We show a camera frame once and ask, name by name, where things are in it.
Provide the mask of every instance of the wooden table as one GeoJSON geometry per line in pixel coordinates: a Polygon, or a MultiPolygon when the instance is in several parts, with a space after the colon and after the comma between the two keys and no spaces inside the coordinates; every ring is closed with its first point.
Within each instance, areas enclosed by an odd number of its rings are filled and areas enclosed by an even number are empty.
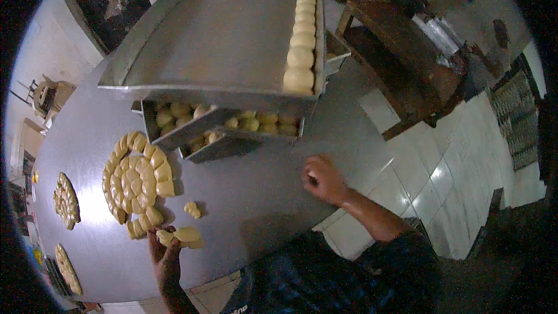
{"type": "Polygon", "coordinates": [[[401,120],[382,134],[386,140],[442,109],[459,84],[432,78],[440,51],[392,3],[347,1],[336,33],[401,120]],[[355,17],[364,26],[351,27],[355,17]]]}

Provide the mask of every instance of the stainless steel table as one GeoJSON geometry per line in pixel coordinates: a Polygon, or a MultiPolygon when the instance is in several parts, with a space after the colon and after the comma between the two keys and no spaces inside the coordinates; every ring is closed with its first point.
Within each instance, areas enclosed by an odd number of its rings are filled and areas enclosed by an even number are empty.
{"type": "MultiPolygon", "coordinates": [[[[332,154],[334,162],[350,185],[367,193],[389,157],[379,132],[358,106],[362,87],[355,77],[358,73],[349,71],[354,62],[346,65],[347,71],[331,79],[318,102],[306,136],[345,143],[346,148],[332,154]]],[[[143,129],[143,123],[131,112],[130,101],[111,99],[106,90],[97,89],[106,66],[107,59],[80,84],[42,144],[36,160],[36,216],[43,251],[54,255],[58,242],[67,251],[83,288],[77,299],[135,301],[159,296],[147,240],[130,240],[126,227],[109,213],[101,172],[115,142],[129,131],[143,129]],[[81,222],[72,231],[54,212],[52,192],[60,171],[78,195],[81,222]]],[[[287,144],[203,164],[180,160],[176,153],[167,155],[178,194],[162,201],[167,222],[195,226],[205,241],[202,249],[180,253],[184,288],[238,270],[333,211],[303,191],[299,177],[303,154],[292,152],[287,144]],[[208,214],[194,220],[183,210],[188,201],[200,202],[208,214]]]]}

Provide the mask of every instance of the person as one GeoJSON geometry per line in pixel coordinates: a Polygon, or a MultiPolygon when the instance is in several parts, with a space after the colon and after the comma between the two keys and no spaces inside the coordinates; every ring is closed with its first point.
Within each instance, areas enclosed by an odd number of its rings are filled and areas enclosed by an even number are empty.
{"type": "MultiPolygon", "coordinates": [[[[345,209],[377,242],[351,262],[335,254],[322,234],[302,234],[241,269],[241,282],[222,313],[431,311],[440,276],[426,237],[347,187],[323,154],[307,158],[302,179],[306,190],[345,209]]],[[[172,226],[166,229],[175,230],[172,226]]],[[[196,313],[179,283],[180,246],[175,240],[165,248],[157,241],[156,231],[150,230],[148,237],[164,303],[170,313],[196,313]]]]}
{"type": "Polygon", "coordinates": [[[462,48],[456,53],[455,57],[466,61],[464,77],[444,107],[425,119],[430,127],[436,128],[436,122],[449,115],[462,101],[469,102],[487,87],[493,90],[510,69],[509,36],[506,25],[502,19],[495,19],[493,25],[497,45],[492,47],[489,54],[485,55],[477,44],[473,45],[470,51],[462,48]]]}

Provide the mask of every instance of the hand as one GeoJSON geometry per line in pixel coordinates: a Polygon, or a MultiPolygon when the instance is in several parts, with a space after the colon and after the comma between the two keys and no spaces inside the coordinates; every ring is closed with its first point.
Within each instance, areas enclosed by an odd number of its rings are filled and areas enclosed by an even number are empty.
{"type": "MultiPolygon", "coordinates": [[[[161,228],[153,227],[147,232],[147,239],[149,240],[149,251],[151,254],[151,261],[153,262],[153,272],[157,280],[159,291],[163,292],[165,288],[176,285],[180,280],[180,242],[175,239],[170,248],[166,248],[157,240],[155,234],[161,228]]],[[[168,226],[164,228],[166,231],[173,233],[176,228],[168,226]]]]}
{"type": "Polygon", "coordinates": [[[477,55],[479,57],[484,55],[483,51],[480,49],[478,44],[475,44],[475,45],[471,46],[471,53],[473,55],[477,55]]]}
{"type": "Polygon", "coordinates": [[[349,187],[324,154],[306,159],[302,179],[304,189],[329,204],[340,206],[348,197],[349,187]]]}

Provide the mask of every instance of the dark shirt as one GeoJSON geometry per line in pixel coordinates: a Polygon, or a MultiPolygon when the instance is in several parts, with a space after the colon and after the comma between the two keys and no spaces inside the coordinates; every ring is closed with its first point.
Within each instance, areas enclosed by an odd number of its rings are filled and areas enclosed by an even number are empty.
{"type": "Polygon", "coordinates": [[[351,262],[336,255],[322,234],[301,235],[244,268],[222,312],[431,311],[439,275],[435,253],[424,236],[413,231],[373,248],[372,256],[351,262]]]}

